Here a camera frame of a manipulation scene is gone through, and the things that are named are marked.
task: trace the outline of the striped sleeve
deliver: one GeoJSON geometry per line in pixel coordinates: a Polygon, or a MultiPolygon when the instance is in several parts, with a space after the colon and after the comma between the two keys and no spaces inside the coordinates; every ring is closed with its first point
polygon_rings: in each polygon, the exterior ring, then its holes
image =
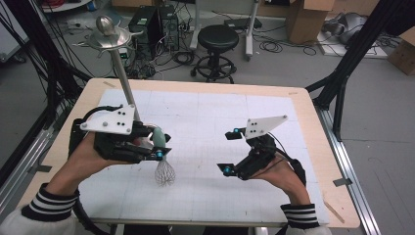
{"type": "Polygon", "coordinates": [[[78,193],[72,196],[58,196],[46,192],[46,186],[47,184],[43,184],[31,203],[22,208],[22,215],[44,222],[56,222],[69,218],[78,193]]]}
{"type": "Polygon", "coordinates": [[[309,229],[320,226],[317,221],[314,204],[292,206],[290,204],[281,206],[288,224],[293,228],[309,229]]]}

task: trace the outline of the black stool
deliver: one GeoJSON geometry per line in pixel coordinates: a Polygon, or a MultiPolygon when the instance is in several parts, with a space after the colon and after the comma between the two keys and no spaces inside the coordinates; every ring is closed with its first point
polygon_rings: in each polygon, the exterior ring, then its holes
{"type": "Polygon", "coordinates": [[[198,41],[207,49],[209,55],[201,58],[190,74],[196,76],[196,71],[198,71],[207,79],[207,82],[228,77],[230,82],[234,84],[231,74],[236,71],[236,67],[229,59],[220,56],[220,54],[238,45],[238,33],[224,24],[210,25],[201,29],[198,41]],[[207,64],[201,65],[205,60],[207,60],[207,64]]]}

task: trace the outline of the grid paper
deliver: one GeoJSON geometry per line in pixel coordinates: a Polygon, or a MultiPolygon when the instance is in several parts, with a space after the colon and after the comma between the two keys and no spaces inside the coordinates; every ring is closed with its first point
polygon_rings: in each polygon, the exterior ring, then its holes
{"type": "MultiPolygon", "coordinates": [[[[216,164],[237,164],[250,150],[245,139],[228,141],[227,131],[245,127],[248,118],[288,116],[272,133],[306,170],[307,189],[321,224],[329,222],[300,124],[290,98],[133,90],[144,123],[171,136],[167,161],[176,172],[171,186],[155,180],[157,162],[113,165],[79,187],[92,218],[172,220],[184,223],[280,223],[284,192],[263,180],[225,177],[216,164]]],[[[122,90],[106,90],[99,106],[127,105],[122,90]]]]}

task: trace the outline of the person's right hand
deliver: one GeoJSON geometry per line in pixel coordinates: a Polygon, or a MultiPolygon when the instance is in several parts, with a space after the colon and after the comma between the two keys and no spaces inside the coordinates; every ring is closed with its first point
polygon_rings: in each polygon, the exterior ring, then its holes
{"type": "Polygon", "coordinates": [[[111,165],[129,165],[123,161],[103,159],[94,149],[94,140],[95,133],[89,132],[46,186],[47,192],[70,196],[78,185],[92,174],[111,165]]]}
{"type": "Polygon", "coordinates": [[[309,205],[310,199],[305,186],[291,168],[290,164],[276,154],[275,159],[251,177],[263,179],[282,189],[290,198],[292,205],[309,205]]]}

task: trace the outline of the black stand leg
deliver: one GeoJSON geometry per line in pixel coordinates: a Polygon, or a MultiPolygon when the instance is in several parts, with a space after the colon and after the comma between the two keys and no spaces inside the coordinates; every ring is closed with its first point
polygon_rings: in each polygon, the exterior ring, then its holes
{"type": "Polygon", "coordinates": [[[329,76],[305,88],[308,92],[311,92],[324,87],[318,97],[313,100],[314,105],[322,110],[328,110],[330,103],[337,96],[333,131],[339,141],[342,141],[340,132],[347,81],[404,2],[404,0],[379,1],[336,69],[329,76]]]}

